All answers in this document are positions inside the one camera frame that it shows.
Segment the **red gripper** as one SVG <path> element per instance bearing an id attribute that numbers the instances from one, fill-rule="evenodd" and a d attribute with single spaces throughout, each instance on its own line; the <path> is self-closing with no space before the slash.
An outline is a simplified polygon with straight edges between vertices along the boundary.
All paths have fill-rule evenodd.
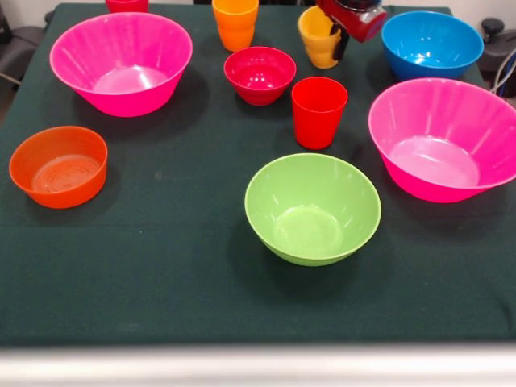
<path id="1" fill-rule="evenodd" d="M 343 59 L 350 37 L 361 43 L 370 40 L 387 19 L 381 0 L 317 0 L 316 5 L 334 22 L 330 34 L 339 35 L 335 61 Z"/>

